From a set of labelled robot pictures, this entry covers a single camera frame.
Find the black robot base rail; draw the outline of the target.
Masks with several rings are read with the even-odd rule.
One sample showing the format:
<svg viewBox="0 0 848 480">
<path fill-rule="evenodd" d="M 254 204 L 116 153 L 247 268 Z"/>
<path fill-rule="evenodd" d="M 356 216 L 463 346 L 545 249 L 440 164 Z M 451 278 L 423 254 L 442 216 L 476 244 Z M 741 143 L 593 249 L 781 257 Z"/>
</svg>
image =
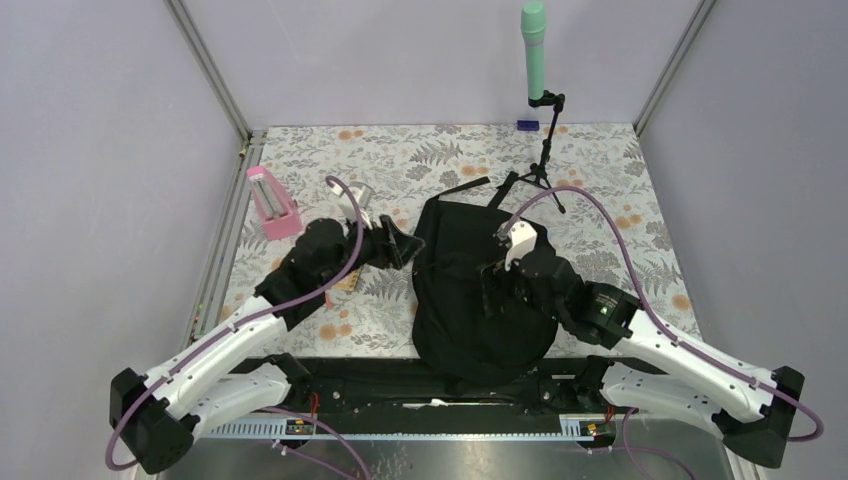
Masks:
<svg viewBox="0 0 848 480">
<path fill-rule="evenodd" d="M 556 434 L 563 416 L 611 420 L 626 411 L 590 386 L 600 366 L 597 357 L 544 359 L 497 386 L 461 380 L 420 359 L 277 354 L 248 358 L 233 371 L 247 374 L 266 365 L 294 377 L 278 407 L 312 414 L 349 437 Z"/>
</svg>

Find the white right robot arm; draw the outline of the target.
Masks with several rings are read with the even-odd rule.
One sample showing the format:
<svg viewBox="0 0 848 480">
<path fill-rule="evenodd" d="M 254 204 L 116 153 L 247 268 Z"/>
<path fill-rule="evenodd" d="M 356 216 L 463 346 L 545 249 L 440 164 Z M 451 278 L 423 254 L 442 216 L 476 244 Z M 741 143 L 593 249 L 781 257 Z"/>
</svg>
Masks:
<svg viewBox="0 0 848 480">
<path fill-rule="evenodd" d="M 511 265 L 480 271 L 486 313 L 526 307 L 590 345 L 660 369 L 640 373 L 595 358 L 573 386 L 575 402 L 597 412 L 605 405 L 657 408 L 722 441 L 761 467 L 783 463 L 805 377 L 783 366 L 742 362 L 664 321 L 626 291 L 583 280 L 562 257 L 528 254 Z"/>
</svg>

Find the black student backpack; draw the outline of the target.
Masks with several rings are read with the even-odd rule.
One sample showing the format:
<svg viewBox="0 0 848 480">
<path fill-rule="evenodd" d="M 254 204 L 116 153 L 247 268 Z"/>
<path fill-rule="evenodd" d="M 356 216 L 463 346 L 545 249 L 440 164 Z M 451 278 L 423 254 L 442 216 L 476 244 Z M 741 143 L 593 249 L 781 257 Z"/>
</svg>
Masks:
<svg viewBox="0 0 848 480">
<path fill-rule="evenodd" d="M 505 288 L 485 290 L 482 271 L 505 257 L 494 234 L 509 219 L 498 207 L 429 198 L 414 230 L 417 300 L 411 339 L 433 369 L 478 386 L 508 384 L 533 369 L 556 336 L 554 320 Z"/>
</svg>

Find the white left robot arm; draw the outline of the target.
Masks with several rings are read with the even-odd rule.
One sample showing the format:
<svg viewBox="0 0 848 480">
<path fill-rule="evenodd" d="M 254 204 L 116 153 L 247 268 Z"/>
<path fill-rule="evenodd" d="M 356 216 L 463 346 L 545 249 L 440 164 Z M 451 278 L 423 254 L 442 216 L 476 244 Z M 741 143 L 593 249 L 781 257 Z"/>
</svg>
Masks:
<svg viewBox="0 0 848 480">
<path fill-rule="evenodd" d="M 311 221 L 280 265 L 225 322 L 147 372 L 126 368 L 112 379 L 107 467 L 122 471 L 139 465 L 159 473 L 222 423 L 265 406 L 304 407 L 308 381 L 279 367 L 264 366 L 231 387 L 220 381 L 253 350 L 291 333 L 321 308 L 326 291 L 351 271 L 363 265 L 401 270 L 424 246 L 388 215 L 376 224 Z"/>
</svg>

